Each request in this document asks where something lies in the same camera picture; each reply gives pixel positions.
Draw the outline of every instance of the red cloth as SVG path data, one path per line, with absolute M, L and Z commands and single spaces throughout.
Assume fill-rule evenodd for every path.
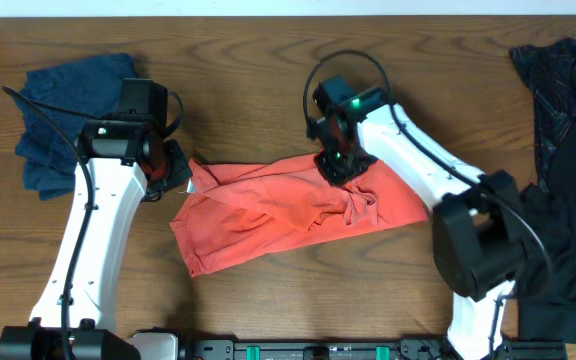
M 426 220 L 419 197 L 382 161 L 343 187 L 314 155 L 269 165 L 199 165 L 197 193 L 170 223 L 191 276 L 267 253 Z

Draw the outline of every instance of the cable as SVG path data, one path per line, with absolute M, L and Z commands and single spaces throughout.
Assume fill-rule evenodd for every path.
M 94 119 L 94 120 L 102 120 L 101 117 L 99 117 L 99 116 L 90 115 L 90 114 L 86 114 L 86 113 L 82 113 L 82 112 L 74 111 L 74 110 L 68 110 L 68 109 L 60 108 L 60 107 L 57 107 L 57 106 L 54 106 L 54 105 L 48 105 L 48 104 L 46 104 L 46 103 L 42 103 L 42 102 L 37 101 L 37 100 L 28 99 L 28 98 L 26 98 L 26 97 L 24 97 L 24 99 L 27 100 L 28 102 L 31 102 L 31 103 L 39 106 L 39 107 L 46 108 L 46 109 L 50 109 L 50 110 L 54 110 L 54 111 L 59 111 L 59 112 L 62 112 L 62 113 L 64 113 L 64 114 L 77 115 L 77 116 L 82 116 L 82 117 L 86 117 L 86 118 Z
M 41 111 L 39 106 L 35 104 L 32 100 L 24 97 L 14 89 L 4 86 L 2 87 L 4 92 L 12 97 L 14 100 L 20 101 L 24 105 L 28 106 L 28 108 L 34 111 L 39 117 L 48 124 L 59 137 L 66 143 L 66 146 L 72 151 L 77 163 L 81 167 L 81 171 L 84 174 L 84 179 L 86 180 L 86 190 L 88 192 L 88 201 L 85 205 L 85 212 L 84 218 L 81 222 L 81 228 L 79 230 L 79 235 L 77 235 L 77 242 L 75 242 L 75 247 L 72 251 L 72 256 L 70 258 L 70 264 L 68 264 L 68 271 L 66 272 L 66 279 L 64 280 L 64 291 L 61 298 L 61 342 L 64 350 L 64 356 L 66 360 L 73 360 L 75 357 L 72 353 L 72 347 L 70 346 L 69 341 L 69 334 L 68 334 L 68 327 L 69 327 L 69 307 L 70 307 L 70 288 L 72 286 L 72 280 L 75 275 L 75 268 L 77 266 L 77 260 L 79 259 L 79 253 L 81 252 L 81 246 L 83 244 L 84 237 L 86 236 L 86 230 L 88 228 L 88 223 L 90 222 L 90 217 L 92 216 L 92 211 L 94 210 L 94 200 L 95 200 L 95 192 L 92 185 L 92 178 L 90 177 L 90 172 L 88 171 L 88 167 L 86 167 L 86 163 L 81 158 L 79 153 L 77 152 L 77 148 L 75 144 L 70 140 L 68 135 L 57 125 L 46 113 Z
M 493 360 L 495 356 L 495 330 L 497 330 L 497 323 L 499 322 L 499 311 L 504 306 L 504 301 L 512 298 L 511 295 L 499 294 L 495 299 L 495 313 L 492 318 L 492 328 L 490 329 L 490 336 L 488 337 L 488 358 Z
M 175 130 L 179 128 L 179 125 L 181 125 L 181 120 L 184 118 L 184 104 L 181 102 L 179 95 L 177 95 L 177 93 L 174 91 L 169 91 L 168 95 L 172 96 L 175 100 L 177 100 L 177 104 L 179 105 L 179 115 L 177 115 L 175 120 L 166 128 L 166 132 L 164 133 L 164 139 L 172 135 L 172 133 L 174 133 Z
M 546 265 L 547 279 L 546 279 L 546 282 L 544 283 L 544 286 L 536 294 L 531 294 L 528 296 L 522 296 L 522 298 L 523 299 L 537 299 L 537 298 L 540 298 L 543 295 L 545 295 L 547 292 L 549 292 L 551 287 L 552 287 L 552 282 L 553 282 L 553 278 L 554 278 L 553 264 L 552 264 L 552 260 L 550 258 L 550 255 L 548 255 L 548 252 L 546 251 L 546 248 L 544 247 L 544 244 L 542 243 L 542 241 L 539 238 L 539 236 L 537 235 L 537 233 L 532 229 L 532 227 L 530 227 L 530 225 L 528 225 L 526 220 L 521 215 L 519 215 L 517 213 L 517 211 L 512 207 L 512 205 L 510 203 L 508 203 L 505 199 L 499 197 L 498 195 L 496 195 L 493 192 L 491 192 L 490 190 L 484 188 L 480 184 L 467 178 L 466 176 L 461 174 L 459 171 L 457 171 L 452 166 L 449 166 L 446 163 L 444 163 L 441 159 L 439 159 L 439 157 L 437 157 L 430 150 L 425 148 L 419 141 L 417 141 L 417 139 L 415 139 L 412 135 L 410 135 L 410 133 L 406 129 L 405 124 L 402 124 L 399 121 L 399 118 L 397 117 L 397 114 L 395 113 L 395 101 L 394 101 L 394 96 L 393 96 L 393 92 L 392 92 L 392 86 L 390 84 L 390 79 L 388 78 L 388 74 L 386 73 L 386 69 L 374 57 L 372 57 L 372 56 L 370 56 L 370 55 L 368 55 L 362 51 L 358 51 L 358 50 L 339 50 L 339 51 L 333 52 L 332 54 L 329 54 L 329 55 L 323 57 L 319 61 L 319 63 L 317 65 L 315 65 L 315 67 L 310 72 L 310 75 L 308 75 L 308 79 L 306 80 L 306 85 L 304 87 L 304 94 L 303 94 L 303 99 L 302 99 L 303 100 L 304 118 L 306 119 L 306 125 L 309 129 L 309 136 L 311 135 L 311 133 L 310 133 L 311 124 L 316 121 L 314 118 L 312 118 L 308 114 L 308 90 L 310 88 L 310 83 L 312 82 L 312 79 L 315 76 L 315 74 L 317 73 L 317 71 L 319 70 L 319 68 L 324 63 L 326 63 L 327 61 L 329 61 L 329 60 L 331 60 L 337 56 L 340 56 L 340 55 L 359 56 L 361 58 L 367 59 L 368 61 L 372 62 L 373 65 L 375 65 L 375 67 L 377 68 L 377 70 L 379 70 L 379 73 L 381 74 L 382 79 L 386 83 L 386 96 L 388 98 L 388 108 L 390 110 L 390 115 L 392 116 L 394 123 L 397 125 L 397 127 L 399 127 L 399 130 L 401 131 L 401 133 L 403 133 L 406 136 L 406 138 L 419 151 L 421 151 L 422 154 L 426 155 L 429 159 L 431 159 L 433 162 L 435 162 L 437 165 L 439 165 L 439 167 L 441 167 L 443 170 L 445 170 L 448 174 L 454 176 L 456 179 L 459 179 L 460 181 L 462 181 L 466 185 L 475 189 L 483 197 L 487 198 L 488 200 L 490 200 L 490 201 L 496 203 L 497 205 L 499 205 L 500 207 L 504 208 L 528 231 L 531 239 L 537 245 L 537 247 L 539 248 L 539 251 L 543 255 L 544 261 L 546 263 L 545 265 Z M 501 297 L 501 295 L 500 295 L 500 297 L 498 297 L 496 300 L 495 317 L 494 317 L 493 324 L 492 324 L 492 332 L 491 332 L 492 334 L 491 334 L 491 340 L 490 340 L 491 341 L 491 345 L 490 345 L 491 348 L 494 347 L 494 340 L 493 340 L 494 339 L 494 332 L 495 332 L 495 329 L 497 327 L 497 320 L 499 317 L 499 311 L 500 311 L 501 305 L 503 305 L 503 300 L 506 300 L 508 298 L 510 298 L 509 295 L 503 296 L 503 297 Z

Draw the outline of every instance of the green connector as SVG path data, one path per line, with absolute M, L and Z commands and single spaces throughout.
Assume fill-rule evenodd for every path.
M 259 346 L 248 346 L 246 349 L 246 360 L 260 360 L 261 350 Z
M 377 346 L 377 360 L 390 360 L 390 348 L 387 346 Z

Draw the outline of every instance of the black joint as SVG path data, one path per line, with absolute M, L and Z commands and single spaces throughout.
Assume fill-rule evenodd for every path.
M 59 295 L 59 300 L 57 300 L 57 305 L 61 305 L 64 301 L 64 294 Z M 70 301 L 68 305 L 72 305 L 75 303 L 75 299 L 72 298 L 72 296 L 70 297 Z
M 315 122 L 316 120 L 312 116 L 306 118 L 306 136 L 310 140 L 315 140 L 317 138 Z
M 82 330 L 93 330 L 95 328 L 95 320 L 93 319 L 81 319 L 79 322 L 79 329 Z
M 309 347 L 304 349 L 304 360 L 329 360 L 330 354 L 327 347 Z
M 480 186 L 520 214 L 519 193 L 510 175 L 497 172 L 482 178 Z M 454 292 L 479 301 L 488 290 L 521 274 L 527 258 L 522 245 L 525 231 L 507 210 L 476 188 L 442 200 L 433 209 L 434 258 L 439 273 Z M 488 220 L 475 224 L 471 209 L 488 214 Z
M 151 179 L 149 181 L 142 202 L 159 200 L 165 192 L 185 184 L 186 180 L 192 176 L 188 160 L 186 160 L 176 140 L 171 139 L 164 142 L 163 150 L 168 163 L 168 173 L 161 180 Z
M 41 318 L 34 317 L 28 322 L 29 327 L 40 327 L 41 326 Z
M 328 114 L 338 107 L 338 104 L 355 97 L 355 95 L 355 91 L 346 83 L 346 80 L 337 75 L 321 82 L 312 93 L 312 98 L 315 100 L 319 111 L 322 114 Z
M 130 166 L 132 167 L 135 164 L 135 159 L 127 159 L 127 158 L 122 158 L 121 159 L 121 165 L 122 166 Z

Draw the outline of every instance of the black fabric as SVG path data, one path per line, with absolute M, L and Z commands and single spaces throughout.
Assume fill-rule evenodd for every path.
M 519 335 L 576 343 L 576 40 L 523 46 L 510 54 L 535 102 L 539 183 L 523 193 L 524 211 L 555 267 L 548 296 L 520 298 Z M 519 294 L 534 293 L 546 276 L 535 256 L 519 281 Z

